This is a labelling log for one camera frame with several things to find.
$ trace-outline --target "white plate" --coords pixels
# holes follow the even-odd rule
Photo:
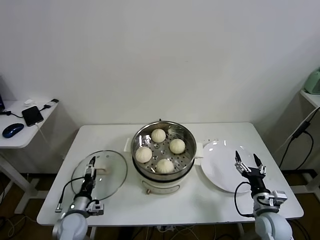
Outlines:
[[[218,140],[208,143],[203,149],[201,168],[207,178],[217,187],[234,193],[236,187],[243,181],[248,180],[241,176],[235,167],[236,151],[238,151],[242,162],[248,167],[255,167],[255,159],[252,153],[240,144],[228,140]],[[238,193],[246,193],[250,190],[248,184],[243,184]]]

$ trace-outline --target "pot handle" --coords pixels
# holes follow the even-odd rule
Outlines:
[[[123,151],[125,153],[131,153],[131,138],[130,137],[127,138]]]
[[[200,166],[201,159],[204,158],[204,146],[201,142],[196,143],[196,152],[194,156],[194,165]]]

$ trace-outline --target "white table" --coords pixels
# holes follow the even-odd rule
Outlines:
[[[44,104],[48,101],[39,101],[37,102],[37,106],[39,109],[42,109]],[[12,113],[22,116],[22,111],[29,107],[24,106],[23,101],[4,101],[5,110],[12,111]],[[55,110],[57,104],[52,106],[51,108],[47,108],[41,111],[43,116],[43,121],[38,124],[41,127],[45,121],[48,119],[50,114]],[[0,149],[21,149],[26,147],[31,140],[34,138],[36,133],[38,132],[37,126],[26,126],[25,120],[23,118],[18,118],[14,115],[0,115],[0,133],[11,124],[22,123],[24,124],[24,128],[14,135],[11,138],[4,138],[2,134],[0,134]],[[48,191],[37,191],[35,186],[39,182],[39,179],[33,179],[31,183],[29,183],[21,174],[9,163],[6,157],[3,154],[0,154],[0,171],[3,172],[8,178],[11,179],[10,183],[7,185],[2,194],[6,195],[6,193],[11,188],[12,184],[15,183],[18,185],[23,191],[24,195],[21,198],[19,204],[17,205],[14,213],[22,214],[29,199],[45,199]]]
[[[307,99],[315,108],[320,107],[320,94],[310,94],[304,90],[301,90],[300,94],[304,96],[305,99]],[[302,175],[308,184],[291,186],[292,191],[295,194],[314,194],[320,201],[320,174],[318,174],[315,178],[312,178],[309,173],[303,173]]]
[[[304,211],[280,172],[258,132],[251,123],[191,123],[183,124],[194,135],[197,142],[207,143],[215,139],[233,140],[256,153],[264,165],[267,175],[266,187],[285,191],[288,200],[281,206],[279,214],[286,218],[300,218]],[[128,163],[128,175],[120,190],[103,201],[104,215],[87,219],[89,226],[156,226],[239,223],[253,221],[238,215],[234,195],[219,190],[202,173],[201,166],[194,166],[188,173],[186,183],[171,195],[146,195],[131,155],[123,152],[127,138],[132,138],[142,125],[85,125],[82,126],[54,180],[53,185],[37,216],[41,225],[54,225],[61,216],[55,213],[62,188],[71,179],[73,170],[87,155],[100,150],[122,153]],[[64,193],[62,212],[73,200],[70,187]],[[242,213],[253,212],[250,193],[237,197]]]

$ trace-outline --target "computer mouse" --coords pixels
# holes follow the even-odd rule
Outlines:
[[[2,136],[4,136],[6,139],[9,139],[20,132],[24,127],[25,125],[23,125],[22,123],[11,124],[3,130]]]

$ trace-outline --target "steamed bun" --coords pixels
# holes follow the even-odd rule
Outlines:
[[[174,139],[170,142],[169,148],[174,154],[182,154],[185,151],[186,144],[181,139]]]
[[[169,174],[175,169],[174,164],[168,159],[161,159],[156,164],[156,171],[160,174]]]
[[[152,157],[152,151],[146,147],[140,147],[136,152],[135,152],[135,159],[139,162],[139,163],[146,163],[148,162]]]
[[[157,128],[152,131],[151,139],[155,143],[162,143],[166,139],[166,132],[160,128]]]

